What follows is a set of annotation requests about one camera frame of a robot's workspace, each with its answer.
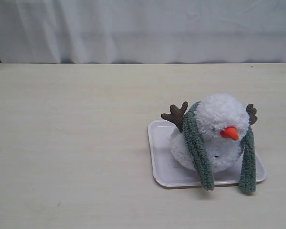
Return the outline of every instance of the white plastic tray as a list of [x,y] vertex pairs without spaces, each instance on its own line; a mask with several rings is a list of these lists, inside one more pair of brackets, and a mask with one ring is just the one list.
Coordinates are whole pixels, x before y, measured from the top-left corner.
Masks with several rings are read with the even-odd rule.
[[[153,121],[148,126],[149,144],[153,166],[153,176],[163,187],[201,186],[198,175],[181,166],[172,156],[169,149],[169,138],[175,125],[168,121]],[[257,183],[266,179],[266,171],[256,154]],[[214,174],[215,185],[238,184],[242,166],[242,156],[230,168]]]

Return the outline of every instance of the white fluffy body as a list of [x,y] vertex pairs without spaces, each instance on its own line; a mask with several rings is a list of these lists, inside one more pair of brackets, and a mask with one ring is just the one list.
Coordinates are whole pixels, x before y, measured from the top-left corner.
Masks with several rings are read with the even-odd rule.
[[[216,173],[226,170],[242,154],[240,141],[249,127],[249,115],[245,107],[229,94],[213,94],[199,103],[195,115],[212,171]],[[220,131],[229,126],[237,128],[239,140],[221,137]],[[195,171],[184,136],[178,129],[171,135],[170,149],[175,160]]]

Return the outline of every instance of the white curtain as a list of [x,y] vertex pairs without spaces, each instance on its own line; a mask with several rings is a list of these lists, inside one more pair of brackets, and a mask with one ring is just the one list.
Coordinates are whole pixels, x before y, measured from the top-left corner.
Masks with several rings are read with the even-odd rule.
[[0,0],[0,60],[286,62],[286,0]]

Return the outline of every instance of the reindeer antler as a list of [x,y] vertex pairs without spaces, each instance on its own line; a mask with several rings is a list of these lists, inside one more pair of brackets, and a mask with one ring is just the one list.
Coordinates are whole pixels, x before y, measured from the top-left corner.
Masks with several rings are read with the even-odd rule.
[[249,124],[253,125],[254,123],[257,122],[257,109],[253,107],[253,104],[249,104],[246,108],[246,111],[249,114]]
[[161,118],[171,123],[174,123],[178,128],[178,130],[182,133],[183,118],[187,107],[188,107],[187,101],[185,101],[182,104],[180,109],[178,109],[176,105],[171,105],[170,106],[171,113],[170,114],[163,113],[161,114]]

